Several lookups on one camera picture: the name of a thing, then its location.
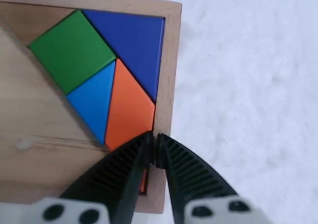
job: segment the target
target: green square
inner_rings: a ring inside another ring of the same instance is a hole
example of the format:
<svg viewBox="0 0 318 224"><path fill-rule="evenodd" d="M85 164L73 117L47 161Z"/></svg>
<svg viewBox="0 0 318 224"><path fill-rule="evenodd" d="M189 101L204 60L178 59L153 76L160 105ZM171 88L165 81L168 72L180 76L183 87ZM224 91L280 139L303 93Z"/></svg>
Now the green square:
<svg viewBox="0 0 318 224"><path fill-rule="evenodd" d="M116 59L80 10L29 48L66 94Z"/></svg>

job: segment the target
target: wooden frame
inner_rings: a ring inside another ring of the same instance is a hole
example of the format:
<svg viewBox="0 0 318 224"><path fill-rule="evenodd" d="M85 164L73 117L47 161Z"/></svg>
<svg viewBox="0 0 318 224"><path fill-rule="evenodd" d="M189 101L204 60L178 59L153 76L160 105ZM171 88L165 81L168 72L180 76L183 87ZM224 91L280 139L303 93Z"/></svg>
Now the wooden frame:
<svg viewBox="0 0 318 224"><path fill-rule="evenodd" d="M154 131L170 134L180 3L163 0L0 1L164 17ZM3 23L1 26L6 33L0 31L0 201L29 203L44 196L59 195L101 159L105 150L92 146L91 134L82 128L82 122L62 93L53 86L30 51L14 39ZM165 171L152 166L147 194L139 196L135 211L162 213L165 183Z"/></svg>

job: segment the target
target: white fabric surface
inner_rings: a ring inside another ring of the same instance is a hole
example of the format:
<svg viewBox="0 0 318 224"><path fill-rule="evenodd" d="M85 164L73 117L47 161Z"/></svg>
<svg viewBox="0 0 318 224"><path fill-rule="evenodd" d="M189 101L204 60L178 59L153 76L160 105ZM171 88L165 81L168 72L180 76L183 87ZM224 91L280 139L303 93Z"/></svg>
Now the white fabric surface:
<svg viewBox="0 0 318 224"><path fill-rule="evenodd" d="M318 0L183 3L171 136L276 224L318 224ZM134 224L171 224L134 214Z"/></svg>

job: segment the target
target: blue triangle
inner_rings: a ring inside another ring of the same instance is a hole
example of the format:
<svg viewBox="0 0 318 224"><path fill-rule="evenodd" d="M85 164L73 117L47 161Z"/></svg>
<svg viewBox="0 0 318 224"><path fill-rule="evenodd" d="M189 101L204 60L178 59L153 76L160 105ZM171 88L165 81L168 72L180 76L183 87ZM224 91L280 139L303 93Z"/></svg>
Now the blue triangle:
<svg viewBox="0 0 318 224"><path fill-rule="evenodd" d="M157 98L164 18L83 10L150 98Z"/></svg>
<svg viewBox="0 0 318 224"><path fill-rule="evenodd" d="M67 95L82 119L104 144L115 62L107 65Z"/></svg>

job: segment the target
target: light blue triangle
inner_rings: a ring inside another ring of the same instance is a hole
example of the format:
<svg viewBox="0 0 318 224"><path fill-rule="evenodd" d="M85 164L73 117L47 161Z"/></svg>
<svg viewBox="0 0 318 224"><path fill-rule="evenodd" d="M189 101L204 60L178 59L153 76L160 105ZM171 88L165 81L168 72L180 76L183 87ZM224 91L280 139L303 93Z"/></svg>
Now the light blue triangle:
<svg viewBox="0 0 318 224"><path fill-rule="evenodd" d="M114 73L112 62L67 95L101 144L105 140Z"/></svg>

